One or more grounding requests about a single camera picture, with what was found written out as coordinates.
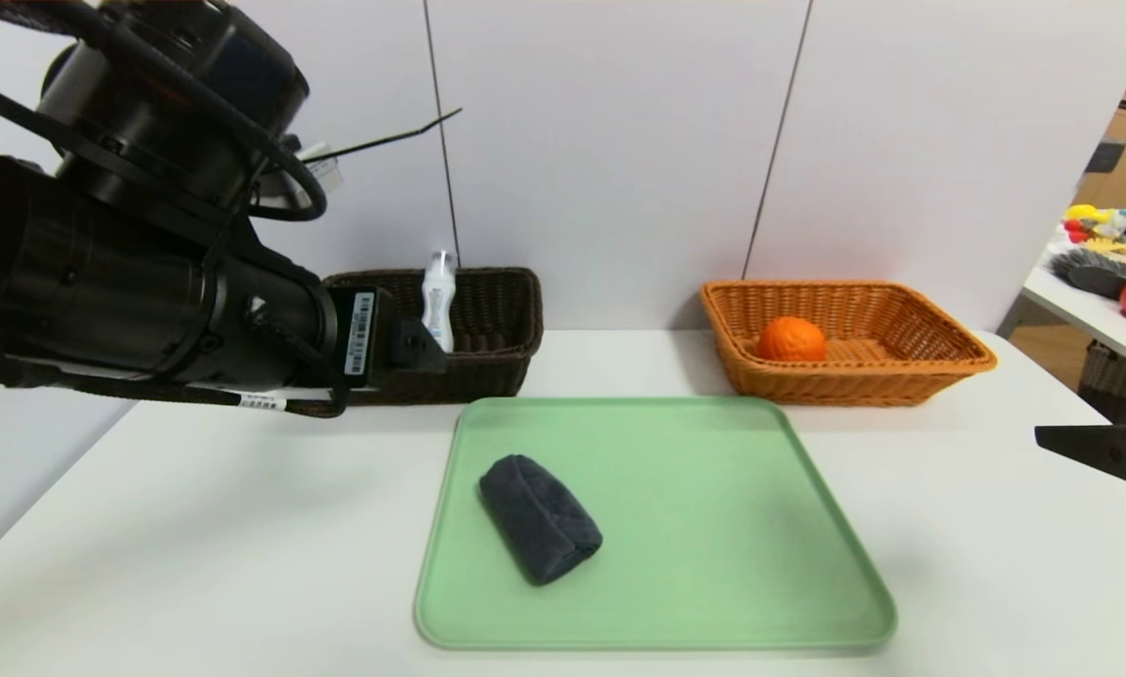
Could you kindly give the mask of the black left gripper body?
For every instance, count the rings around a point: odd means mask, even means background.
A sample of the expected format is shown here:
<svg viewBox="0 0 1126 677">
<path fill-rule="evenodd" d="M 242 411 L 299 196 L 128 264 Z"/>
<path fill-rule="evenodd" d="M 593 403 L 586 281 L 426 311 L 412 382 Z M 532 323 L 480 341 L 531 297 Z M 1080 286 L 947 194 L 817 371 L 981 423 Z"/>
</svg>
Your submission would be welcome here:
<svg viewBox="0 0 1126 677">
<path fill-rule="evenodd" d="M 215 266 L 214 384 L 244 391 L 377 385 L 388 301 L 375 286 L 331 288 L 282 256 Z"/>
</svg>

